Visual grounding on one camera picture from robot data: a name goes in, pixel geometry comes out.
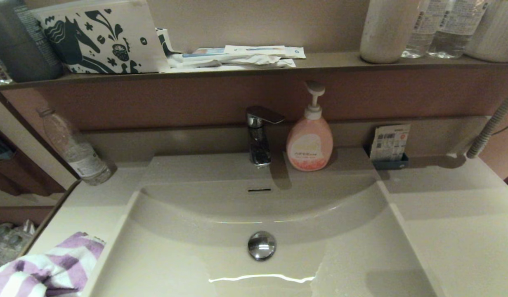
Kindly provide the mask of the chrome faucet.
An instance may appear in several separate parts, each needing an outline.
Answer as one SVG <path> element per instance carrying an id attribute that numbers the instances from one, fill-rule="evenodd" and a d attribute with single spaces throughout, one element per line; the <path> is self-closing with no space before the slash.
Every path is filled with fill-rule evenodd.
<path id="1" fill-rule="evenodd" d="M 249 156 L 250 161 L 256 167 L 267 167 L 272 162 L 265 123 L 278 124 L 285 119 L 286 117 L 282 114 L 263 106 L 249 106 L 246 108 Z"/>

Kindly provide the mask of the purple white striped towel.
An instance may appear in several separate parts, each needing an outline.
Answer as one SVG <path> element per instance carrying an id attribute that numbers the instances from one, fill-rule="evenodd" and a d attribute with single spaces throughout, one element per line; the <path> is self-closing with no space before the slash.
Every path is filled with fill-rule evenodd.
<path id="1" fill-rule="evenodd" d="M 106 246 L 76 232 L 50 250 L 28 254 L 0 267 L 0 297 L 82 297 Z"/>

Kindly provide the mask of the white ceramic sink basin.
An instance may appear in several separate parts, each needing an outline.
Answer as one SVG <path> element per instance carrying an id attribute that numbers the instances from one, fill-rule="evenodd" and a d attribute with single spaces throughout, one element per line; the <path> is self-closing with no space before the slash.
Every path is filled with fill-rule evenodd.
<path id="1" fill-rule="evenodd" d="M 248 239 L 275 237 L 254 261 Z M 362 148 L 295 170 L 245 153 L 155 157 L 83 297 L 437 297 Z"/>

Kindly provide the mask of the pink soap pump bottle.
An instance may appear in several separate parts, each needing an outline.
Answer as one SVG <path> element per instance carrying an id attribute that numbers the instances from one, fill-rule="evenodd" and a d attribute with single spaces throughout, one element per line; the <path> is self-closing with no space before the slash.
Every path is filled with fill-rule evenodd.
<path id="1" fill-rule="evenodd" d="M 328 164 L 333 151 L 333 136 L 318 103 L 326 87 L 313 80 L 305 81 L 305 86 L 312 95 L 312 102 L 305 107 L 303 118 L 296 122 L 288 134 L 286 155 L 295 169 L 312 172 Z"/>

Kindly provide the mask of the crumpled white packet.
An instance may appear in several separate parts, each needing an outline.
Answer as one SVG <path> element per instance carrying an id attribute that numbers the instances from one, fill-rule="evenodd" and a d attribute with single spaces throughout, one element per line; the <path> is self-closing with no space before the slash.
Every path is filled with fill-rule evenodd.
<path id="1" fill-rule="evenodd" d="M 288 69 L 295 68 L 293 59 L 282 59 L 276 56 L 266 54 L 211 54 L 205 55 L 187 55 L 174 53 L 167 56 L 169 66 L 173 69 L 206 69 L 237 67 L 250 69 Z"/>

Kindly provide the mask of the chrome drain stopper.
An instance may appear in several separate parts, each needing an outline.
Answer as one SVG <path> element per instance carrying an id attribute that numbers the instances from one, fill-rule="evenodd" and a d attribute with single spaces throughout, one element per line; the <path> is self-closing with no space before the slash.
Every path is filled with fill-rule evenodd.
<path id="1" fill-rule="evenodd" d="M 275 237 L 267 231 L 258 231 L 248 239 L 247 249 L 254 261 L 267 261 L 275 254 Z"/>

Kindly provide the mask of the long white packet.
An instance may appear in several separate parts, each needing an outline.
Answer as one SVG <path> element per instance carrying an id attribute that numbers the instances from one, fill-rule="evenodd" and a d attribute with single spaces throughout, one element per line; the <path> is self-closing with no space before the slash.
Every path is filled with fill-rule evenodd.
<path id="1" fill-rule="evenodd" d="M 305 51 L 303 47 L 288 47 L 284 45 L 271 46 L 236 46 L 226 45 L 224 52 L 227 54 L 264 54 L 267 56 L 282 57 L 285 59 L 305 59 Z"/>

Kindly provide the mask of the white packet with blue print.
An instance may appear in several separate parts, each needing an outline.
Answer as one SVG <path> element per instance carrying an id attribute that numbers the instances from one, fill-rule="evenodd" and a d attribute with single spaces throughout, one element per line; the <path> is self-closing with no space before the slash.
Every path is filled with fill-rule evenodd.
<path id="1" fill-rule="evenodd" d="M 199 48 L 192 53 L 183 53 L 183 58 L 199 58 L 199 57 L 212 57 L 212 56 L 226 56 L 225 47 L 219 48 Z"/>

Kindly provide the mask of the small blue holder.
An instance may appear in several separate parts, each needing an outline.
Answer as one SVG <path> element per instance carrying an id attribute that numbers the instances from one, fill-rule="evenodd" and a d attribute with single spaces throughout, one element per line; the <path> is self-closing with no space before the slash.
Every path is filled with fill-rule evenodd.
<path id="1" fill-rule="evenodd" d="M 410 163 L 405 146 L 377 144 L 365 146 L 364 150 L 376 170 L 400 170 L 407 168 Z"/>

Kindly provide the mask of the white barcode card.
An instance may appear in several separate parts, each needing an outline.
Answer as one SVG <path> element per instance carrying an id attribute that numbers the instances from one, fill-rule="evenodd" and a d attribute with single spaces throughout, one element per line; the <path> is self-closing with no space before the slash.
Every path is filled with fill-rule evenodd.
<path id="1" fill-rule="evenodd" d="M 410 129 L 411 124 L 387 125 L 375 128 L 370 159 L 380 162 L 401 160 Z"/>

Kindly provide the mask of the green white patterned packet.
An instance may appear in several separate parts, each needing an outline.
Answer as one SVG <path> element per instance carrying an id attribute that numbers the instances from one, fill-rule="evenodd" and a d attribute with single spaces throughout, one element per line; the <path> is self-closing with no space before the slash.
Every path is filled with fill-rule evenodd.
<path id="1" fill-rule="evenodd" d="M 159 42 L 163 47 L 165 55 L 171 56 L 172 54 L 182 54 L 181 51 L 177 51 L 172 48 L 172 44 L 169 38 L 168 30 L 165 28 L 155 28 L 156 34 L 159 38 Z"/>

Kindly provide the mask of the clear plastic bottle with label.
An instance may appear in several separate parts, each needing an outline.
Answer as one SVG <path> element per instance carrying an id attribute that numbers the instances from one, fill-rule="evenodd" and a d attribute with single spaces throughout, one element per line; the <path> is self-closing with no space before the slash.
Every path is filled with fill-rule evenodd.
<path id="1" fill-rule="evenodd" d="M 49 143 L 86 184 L 103 184 L 114 174 L 110 163 L 103 160 L 81 132 L 64 116 L 49 106 L 35 109 L 43 121 Z"/>

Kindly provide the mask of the tall white bottle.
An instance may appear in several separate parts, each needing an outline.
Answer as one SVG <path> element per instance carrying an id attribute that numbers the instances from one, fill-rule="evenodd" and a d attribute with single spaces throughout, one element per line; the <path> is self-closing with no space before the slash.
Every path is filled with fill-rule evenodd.
<path id="1" fill-rule="evenodd" d="M 421 0 L 370 0 L 359 47 L 360 57 L 373 64 L 401 58 L 418 16 Z"/>

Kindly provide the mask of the white horse print box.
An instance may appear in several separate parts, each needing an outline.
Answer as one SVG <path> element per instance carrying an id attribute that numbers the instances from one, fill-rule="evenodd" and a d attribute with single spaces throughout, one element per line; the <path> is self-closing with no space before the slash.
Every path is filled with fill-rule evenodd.
<path id="1" fill-rule="evenodd" d="M 79 0 L 32 12 L 72 73 L 169 71 L 147 0 Z"/>

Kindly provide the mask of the clear water bottle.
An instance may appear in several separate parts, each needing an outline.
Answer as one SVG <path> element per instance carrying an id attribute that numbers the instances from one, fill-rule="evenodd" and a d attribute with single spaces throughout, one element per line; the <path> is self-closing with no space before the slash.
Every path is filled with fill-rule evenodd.
<path id="1" fill-rule="evenodd" d="M 401 57 L 417 59 L 426 55 L 447 4 L 448 0 L 421 0 L 412 34 Z"/>
<path id="2" fill-rule="evenodd" d="M 427 54 L 441 59 L 461 57 L 492 1 L 449 0 Z"/>

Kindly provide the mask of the brown wooden side shelf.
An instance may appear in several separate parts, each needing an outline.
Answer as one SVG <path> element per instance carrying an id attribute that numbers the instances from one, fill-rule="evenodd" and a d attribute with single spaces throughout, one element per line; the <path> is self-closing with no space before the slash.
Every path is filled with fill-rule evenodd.
<path id="1" fill-rule="evenodd" d="M 7 194 L 10 198 L 19 198 L 21 194 L 48 197 L 50 194 L 64 192 L 58 182 L 0 130 L 0 201 L 4 201 Z M 22 224 L 30 220 L 39 225 L 49 217 L 51 210 L 50 206 L 0 207 L 0 224 Z"/>

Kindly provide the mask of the dark grey cylinder container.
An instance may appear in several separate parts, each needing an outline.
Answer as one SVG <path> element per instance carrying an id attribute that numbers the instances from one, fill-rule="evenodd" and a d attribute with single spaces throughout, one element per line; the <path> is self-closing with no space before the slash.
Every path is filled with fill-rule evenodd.
<path id="1" fill-rule="evenodd" d="M 18 83 L 58 79 L 64 74 L 24 0 L 0 0 L 0 60 Z"/>

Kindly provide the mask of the clear plastic wrapped items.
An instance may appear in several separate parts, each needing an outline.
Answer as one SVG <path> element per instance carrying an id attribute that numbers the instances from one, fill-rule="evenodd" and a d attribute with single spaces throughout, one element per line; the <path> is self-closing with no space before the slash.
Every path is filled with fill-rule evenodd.
<path id="1" fill-rule="evenodd" d="M 29 219 L 18 226 L 10 222 L 0 224 L 0 267 L 19 256 L 35 231 L 36 226 Z"/>

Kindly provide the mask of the wide white container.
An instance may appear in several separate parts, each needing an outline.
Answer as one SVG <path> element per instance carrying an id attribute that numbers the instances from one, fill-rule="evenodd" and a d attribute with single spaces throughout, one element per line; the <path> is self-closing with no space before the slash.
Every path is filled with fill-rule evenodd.
<path id="1" fill-rule="evenodd" d="M 464 53 L 483 61 L 508 63 L 508 0 L 489 1 Z"/>

